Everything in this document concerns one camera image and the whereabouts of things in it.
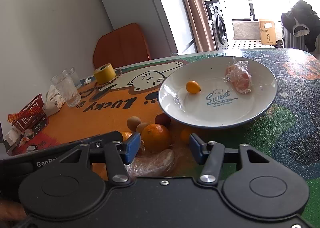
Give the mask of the person's left hand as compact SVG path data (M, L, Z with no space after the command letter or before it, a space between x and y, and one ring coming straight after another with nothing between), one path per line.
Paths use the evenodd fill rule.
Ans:
M21 204L12 201L0 201L1 221L21 221L26 217L26 213Z

